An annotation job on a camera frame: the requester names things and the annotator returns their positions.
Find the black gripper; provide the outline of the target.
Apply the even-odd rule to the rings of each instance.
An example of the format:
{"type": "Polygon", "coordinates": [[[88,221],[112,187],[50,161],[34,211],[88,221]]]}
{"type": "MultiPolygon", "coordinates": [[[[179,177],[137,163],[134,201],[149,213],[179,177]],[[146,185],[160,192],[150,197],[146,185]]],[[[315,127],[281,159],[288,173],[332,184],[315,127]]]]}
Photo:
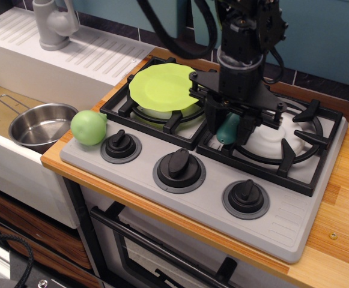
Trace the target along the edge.
{"type": "Polygon", "coordinates": [[[217,57],[220,71],[189,75],[190,95],[202,101],[208,130],[216,134],[229,112],[240,117],[236,145],[245,145],[258,122],[280,122],[285,103],[263,82],[263,55],[250,63],[229,56],[217,57]]]}

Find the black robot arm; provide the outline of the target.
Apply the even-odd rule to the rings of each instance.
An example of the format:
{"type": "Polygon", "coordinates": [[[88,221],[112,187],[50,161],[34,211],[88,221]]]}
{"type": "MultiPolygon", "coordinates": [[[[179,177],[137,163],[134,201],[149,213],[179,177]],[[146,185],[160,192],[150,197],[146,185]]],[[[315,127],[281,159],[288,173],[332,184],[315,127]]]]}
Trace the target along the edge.
{"type": "Polygon", "coordinates": [[[218,72],[193,72],[191,96],[201,100],[209,131],[224,145],[245,145],[256,127],[278,129],[287,104],[270,92],[282,78],[264,80],[271,53],[284,68],[275,46],[288,25],[279,1],[217,1],[222,29],[217,50],[218,72]]]}

